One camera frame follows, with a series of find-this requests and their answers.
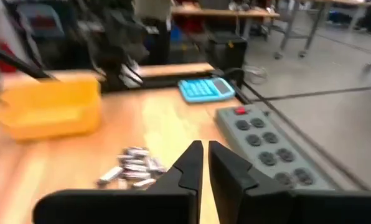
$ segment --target calculator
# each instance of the calculator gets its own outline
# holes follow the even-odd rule
[[[188,103],[228,100],[235,96],[234,89],[223,78],[181,80],[179,88]]]

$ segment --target concrete floor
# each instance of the concrete floor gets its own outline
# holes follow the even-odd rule
[[[299,32],[307,32],[310,24],[305,13],[298,15]],[[371,35],[347,33],[331,26],[322,26],[318,34],[304,59],[298,58],[304,40],[291,40],[282,60],[273,58],[281,34],[274,32],[268,42],[260,38],[251,40],[247,64],[265,67],[269,73],[266,83],[252,86],[265,97],[370,87],[371,72],[362,75],[361,71],[371,59]],[[256,98],[246,90],[245,93]],[[371,90],[276,100],[272,104],[371,187]],[[306,146],[308,153],[314,154],[302,141],[297,140]],[[312,156],[325,160],[319,154]],[[325,161],[323,164],[328,171],[334,170]],[[339,173],[334,176],[344,187],[353,189]]]

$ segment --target yellow container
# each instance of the yellow container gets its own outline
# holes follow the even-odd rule
[[[101,122],[94,78],[44,80],[0,93],[0,122],[18,141],[89,133]]]

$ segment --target pile of batteries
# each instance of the pile of batteries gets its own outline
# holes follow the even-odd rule
[[[118,188],[121,190],[128,189],[128,184],[132,189],[145,190],[166,172],[165,167],[158,159],[152,158],[146,148],[132,146],[124,151],[125,154],[117,157],[119,165],[98,179],[98,188],[103,189],[118,179]]]

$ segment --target calculator display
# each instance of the calculator display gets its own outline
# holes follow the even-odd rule
[[[228,89],[228,87],[221,80],[215,80],[213,81],[213,84],[216,86],[216,88],[221,94],[224,94],[230,91],[230,89]]]

